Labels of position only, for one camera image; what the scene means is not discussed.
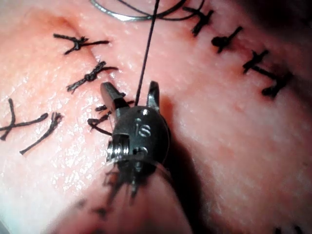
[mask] pink skin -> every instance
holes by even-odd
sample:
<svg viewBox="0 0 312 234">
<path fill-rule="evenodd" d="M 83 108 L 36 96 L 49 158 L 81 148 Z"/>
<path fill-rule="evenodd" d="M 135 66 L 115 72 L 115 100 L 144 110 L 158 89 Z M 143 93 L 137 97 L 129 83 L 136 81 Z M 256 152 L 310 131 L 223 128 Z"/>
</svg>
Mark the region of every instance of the pink skin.
<svg viewBox="0 0 312 234">
<path fill-rule="evenodd" d="M 146 11 L 154 6 L 138 2 Z M 162 1 L 160 10 L 175 2 Z M 114 1 L 107 6 L 131 12 Z M 293 233 L 295 223 L 311 233 L 312 29 L 301 24 L 300 8 L 294 5 L 285 27 L 259 20 L 265 14 L 257 15 L 251 6 L 243 0 L 207 2 L 202 11 L 215 13 L 197 38 L 190 33 L 197 18 L 157 20 L 140 103 L 145 103 L 149 82 L 159 82 L 161 112 L 200 183 L 199 216 L 206 226 L 219 233 L 273 233 L 276 226 Z M 8 98 L 15 104 L 16 123 L 44 112 L 64 115 L 55 132 L 24 156 L 19 151 L 48 129 L 50 117 L 13 129 L 0 142 L 0 217 L 14 234 L 39 233 L 103 178 L 109 138 L 90 132 L 86 121 L 100 117 L 94 108 L 103 104 L 99 85 L 104 81 L 134 99 L 150 22 L 123 23 L 82 0 L 11 1 L 0 3 L 0 9 L 0 125 L 11 121 Z M 217 55 L 211 39 L 229 35 L 238 25 L 244 30 Z M 111 44 L 64 56 L 73 44 L 53 33 Z M 251 50 L 264 49 L 270 54 L 261 67 L 296 75 L 274 101 L 260 93 L 273 84 L 270 79 L 255 71 L 242 75 Z M 103 72 L 73 95 L 66 92 L 97 60 L 120 72 Z M 110 130 L 109 122 L 101 128 Z"/>
</svg>

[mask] skin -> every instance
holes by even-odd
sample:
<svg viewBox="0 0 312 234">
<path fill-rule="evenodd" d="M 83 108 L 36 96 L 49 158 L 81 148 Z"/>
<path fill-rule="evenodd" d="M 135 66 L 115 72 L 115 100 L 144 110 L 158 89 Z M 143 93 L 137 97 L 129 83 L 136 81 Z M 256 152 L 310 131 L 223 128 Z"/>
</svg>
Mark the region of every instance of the skin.
<svg viewBox="0 0 312 234">
<path fill-rule="evenodd" d="M 160 10 L 175 2 L 162 1 Z M 309 4 L 212 0 L 202 11 L 215 13 L 196 38 L 190 30 L 197 18 L 156 21 L 140 104 L 150 81 L 157 81 L 174 142 L 168 166 L 195 233 L 200 228 L 204 233 L 273 233 L 275 227 L 294 233 L 294 224 L 312 232 L 312 29 L 300 21 L 309 14 Z M 151 12 L 154 3 L 135 6 Z M 107 7 L 131 12 L 113 1 Z M 101 183 L 109 137 L 90 131 L 87 119 L 101 116 L 94 108 L 103 104 L 99 85 L 104 81 L 127 93 L 126 100 L 134 99 L 150 21 L 123 23 L 82 0 L 2 2 L 0 11 L 0 125 L 11 121 L 8 98 L 17 123 L 44 112 L 64 115 L 54 133 L 24 156 L 19 151 L 37 140 L 50 120 L 13 129 L 0 142 L 0 218 L 14 234 L 40 233 Z M 211 39 L 239 25 L 244 30 L 217 55 Z M 64 56 L 73 44 L 53 33 L 111 44 Z M 270 54 L 259 66 L 295 74 L 275 100 L 261 95 L 273 84 L 269 78 L 251 70 L 242 74 L 252 50 L 264 49 Z M 98 60 L 120 72 L 100 73 L 73 95 L 66 92 Z M 110 123 L 101 128 L 110 130 Z M 170 204 L 168 199 L 162 205 Z"/>
</svg>

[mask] is engraving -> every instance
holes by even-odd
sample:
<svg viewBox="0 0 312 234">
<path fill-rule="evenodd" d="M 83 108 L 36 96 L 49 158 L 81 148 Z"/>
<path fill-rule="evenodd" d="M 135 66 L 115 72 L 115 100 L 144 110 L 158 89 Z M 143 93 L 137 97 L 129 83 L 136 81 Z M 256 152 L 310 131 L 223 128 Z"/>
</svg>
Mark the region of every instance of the is engraving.
<svg viewBox="0 0 312 234">
<path fill-rule="evenodd" d="M 140 135 L 141 137 L 150 137 L 151 136 L 151 127 L 147 124 L 141 124 L 141 119 L 136 118 L 136 136 Z"/>
</svg>

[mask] black suture thread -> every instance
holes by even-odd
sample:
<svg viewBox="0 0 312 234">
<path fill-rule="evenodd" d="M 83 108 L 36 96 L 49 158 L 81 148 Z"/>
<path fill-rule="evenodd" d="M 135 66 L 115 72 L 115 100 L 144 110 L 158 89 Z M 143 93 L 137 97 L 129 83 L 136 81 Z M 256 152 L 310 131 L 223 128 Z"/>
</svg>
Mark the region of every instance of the black suture thread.
<svg viewBox="0 0 312 234">
<path fill-rule="evenodd" d="M 281 228 L 275 228 L 274 234 L 282 234 Z"/>
<path fill-rule="evenodd" d="M 140 98 L 140 93 L 141 93 L 141 88 L 142 88 L 142 83 L 143 83 L 143 77 L 144 77 L 145 67 L 146 67 L 146 62 L 147 62 L 147 56 L 148 56 L 148 52 L 150 50 L 150 45 L 151 45 L 154 25 L 155 25 L 155 21 L 156 21 L 156 14 L 157 14 L 158 6 L 159 6 L 159 1 L 160 0 L 156 0 L 155 7 L 154 7 L 153 18 L 152 18 L 150 33 L 148 35 L 148 40 L 147 40 L 147 45 L 146 45 L 146 50 L 145 50 L 145 56 L 144 56 L 144 61 L 143 61 L 141 77 L 140 77 L 140 80 L 139 80 L 139 83 L 138 83 L 137 92 L 136 92 L 135 106 L 137 106 L 138 100 Z"/>
<path fill-rule="evenodd" d="M 130 4 L 126 3 L 126 2 L 124 2 L 123 0 L 118 0 L 118 1 L 119 1 L 120 3 L 122 3 L 122 4 L 126 5 L 126 6 L 128 6 L 130 9 L 132 9 L 132 10 L 134 10 L 134 11 L 136 11 L 136 12 L 139 12 L 139 13 L 141 13 L 141 14 L 144 14 L 144 15 L 146 15 L 146 16 L 149 16 L 150 19 L 152 19 L 152 17 L 153 17 L 153 15 L 150 15 L 150 14 L 144 12 L 144 11 L 141 11 L 141 10 L 139 10 L 139 9 L 137 9 L 137 8 L 135 8 L 135 7 L 133 7 L 132 5 L 130 5 Z M 198 11 L 201 10 L 201 8 L 202 8 L 203 5 L 204 5 L 204 2 L 205 2 L 205 0 L 202 0 L 202 1 L 201 1 L 200 6 L 197 8 Z M 189 16 L 182 17 L 182 18 L 165 18 L 165 16 L 167 16 L 168 14 L 170 14 L 170 13 L 172 13 L 172 12 L 178 10 L 184 3 L 185 3 L 185 0 L 181 0 L 181 1 L 178 2 L 174 7 L 170 8 L 170 9 L 168 9 L 168 10 L 162 12 L 162 13 L 157 14 L 157 15 L 156 15 L 156 18 L 157 18 L 157 19 L 160 19 L 160 20 L 167 20 L 167 21 L 182 21 L 182 20 L 190 19 L 191 17 L 195 16 L 196 13 L 192 13 L 192 14 L 190 14 Z"/>
<path fill-rule="evenodd" d="M 294 225 L 293 227 L 295 229 L 295 231 L 297 232 L 297 234 L 303 234 L 301 228 L 298 225 Z"/>
<path fill-rule="evenodd" d="M 278 80 L 278 76 L 273 74 L 272 72 L 268 72 L 267 70 L 264 70 L 263 68 L 261 67 L 258 67 L 258 66 L 253 66 L 252 69 L 260 74 L 263 74 L 273 80 Z"/>
<path fill-rule="evenodd" d="M 275 98 L 277 93 L 286 86 L 286 84 L 291 78 L 293 78 L 293 74 L 290 72 L 287 73 L 282 78 L 276 80 L 276 85 L 263 89 L 262 95 L 271 96 L 272 98 Z"/>
<path fill-rule="evenodd" d="M 214 13 L 213 10 L 210 10 L 207 15 L 204 15 L 201 11 L 194 9 L 194 8 L 186 7 L 186 6 L 183 7 L 183 10 L 194 13 L 197 16 L 199 16 L 199 22 L 192 29 L 192 33 L 193 33 L 194 37 L 196 37 L 199 34 L 199 32 L 203 26 L 205 26 L 209 23 L 210 17 Z"/>
<path fill-rule="evenodd" d="M 106 105 L 101 105 L 101 106 L 98 106 L 96 108 L 97 112 L 101 112 L 101 111 L 105 111 L 105 110 L 107 110 L 107 106 Z"/>
<path fill-rule="evenodd" d="M 72 91 L 72 94 L 74 93 L 74 91 L 81 86 L 82 84 L 84 84 L 85 82 L 92 82 L 97 78 L 97 75 L 105 70 L 118 70 L 118 68 L 116 67 L 104 67 L 106 65 L 105 61 L 99 62 L 95 68 L 92 70 L 92 72 L 90 72 L 89 74 L 85 74 L 84 78 L 81 80 L 78 80 L 77 82 L 67 85 L 67 91 L 70 92 Z"/>
<path fill-rule="evenodd" d="M 243 73 L 244 74 L 247 73 L 249 69 L 251 69 L 257 63 L 260 63 L 263 60 L 263 57 L 267 55 L 268 53 L 269 53 L 268 50 L 264 50 L 261 54 L 258 55 L 255 51 L 253 51 L 253 58 L 243 65 L 243 68 L 244 68 Z"/>
<path fill-rule="evenodd" d="M 10 111 L 11 111 L 11 123 L 9 126 L 7 126 L 7 129 L 5 130 L 5 133 L 0 137 L 1 140 L 5 140 L 10 131 L 13 128 L 13 125 L 15 124 L 16 118 L 15 118 L 15 113 L 14 113 L 14 105 L 13 105 L 13 100 L 9 98 L 9 105 L 10 105 Z"/>
<path fill-rule="evenodd" d="M 88 124 L 94 124 L 94 125 L 98 125 L 106 120 L 108 120 L 108 117 L 109 115 L 111 114 L 112 112 L 109 111 L 107 112 L 106 114 L 104 114 L 101 118 L 97 119 L 97 118 L 89 118 L 88 119 Z"/>
<path fill-rule="evenodd" d="M 99 127 L 97 127 L 95 124 L 93 124 L 93 123 L 88 123 L 89 125 L 90 125 L 90 127 L 92 128 L 92 129 L 95 129 L 95 130 L 97 130 L 97 131 L 99 131 L 100 133 L 103 133 L 103 134 L 105 134 L 105 135 L 108 135 L 108 136 L 111 136 L 112 135 L 112 133 L 110 133 L 110 132 L 108 132 L 108 131 L 106 131 L 106 130 L 104 130 L 104 129 L 101 129 L 101 128 L 99 128 Z"/>
<path fill-rule="evenodd" d="M 57 128 L 58 124 L 62 121 L 63 116 L 58 112 L 53 112 L 51 116 L 51 124 L 42 137 L 40 137 L 34 144 L 28 146 L 26 149 L 20 151 L 20 154 L 24 155 L 27 151 L 29 151 L 34 146 L 38 145 L 40 142 L 42 142 L 44 139 L 46 139 L 48 136 L 52 134 L 52 132 Z"/>
<path fill-rule="evenodd" d="M 236 30 L 229 35 L 228 37 L 214 37 L 211 40 L 212 45 L 219 47 L 218 49 L 218 54 L 220 54 L 222 52 L 222 50 L 224 49 L 224 47 L 228 46 L 231 43 L 231 40 L 239 33 L 239 31 L 241 31 L 243 28 L 241 26 L 239 26 L 238 28 L 236 28 Z"/>
<path fill-rule="evenodd" d="M 85 43 L 86 41 L 89 40 L 86 37 L 81 37 L 80 39 L 77 39 L 75 37 L 69 37 L 66 35 L 60 35 L 60 34 L 56 34 L 56 33 L 53 34 L 53 37 L 70 40 L 74 43 L 74 46 L 70 50 L 68 50 L 64 53 L 65 55 L 69 54 L 70 52 L 73 52 L 74 50 L 76 50 L 76 51 L 80 50 L 83 46 L 108 44 L 109 43 L 108 40 L 99 40 L 99 41 L 95 41 L 95 42 L 91 42 L 91 43 Z"/>
<path fill-rule="evenodd" d="M 100 219 L 104 219 L 107 214 L 107 210 L 103 207 L 94 208 L 90 212 L 96 213 Z"/>
<path fill-rule="evenodd" d="M 24 126 L 28 126 L 28 125 L 31 125 L 31 124 L 34 124 L 34 123 L 39 123 L 39 122 L 45 120 L 46 118 L 48 118 L 48 116 L 49 116 L 48 113 L 44 113 L 39 118 L 37 118 L 35 120 L 29 121 L 29 122 L 22 122 L 22 123 L 15 124 L 15 118 L 16 117 L 15 117 L 15 113 L 14 113 L 14 106 L 13 106 L 12 99 L 9 99 L 9 103 L 10 103 L 10 110 L 11 110 L 11 113 L 12 113 L 12 120 L 13 120 L 13 122 L 11 121 L 11 124 L 9 126 L 0 128 L 0 131 L 6 130 L 5 134 L 0 137 L 1 140 L 6 140 L 6 137 L 8 136 L 9 132 L 13 128 L 24 127 Z"/>
<path fill-rule="evenodd" d="M 131 105 L 134 102 L 135 102 L 134 100 L 131 100 L 131 101 L 128 101 L 127 104 Z M 96 112 L 102 112 L 102 111 L 105 111 L 105 110 L 107 110 L 107 106 L 106 105 L 101 105 L 101 106 L 98 106 L 98 107 L 95 108 Z"/>
<path fill-rule="evenodd" d="M 268 72 L 258 66 L 253 66 L 252 69 L 276 81 L 275 85 L 272 85 L 261 91 L 263 96 L 270 96 L 272 98 L 275 98 L 277 93 L 287 85 L 290 79 L 293 78 L 293 74 L 291 72 L 288 72 L 286 75 L 280 78 L 279 76 Z"/>
</svg>

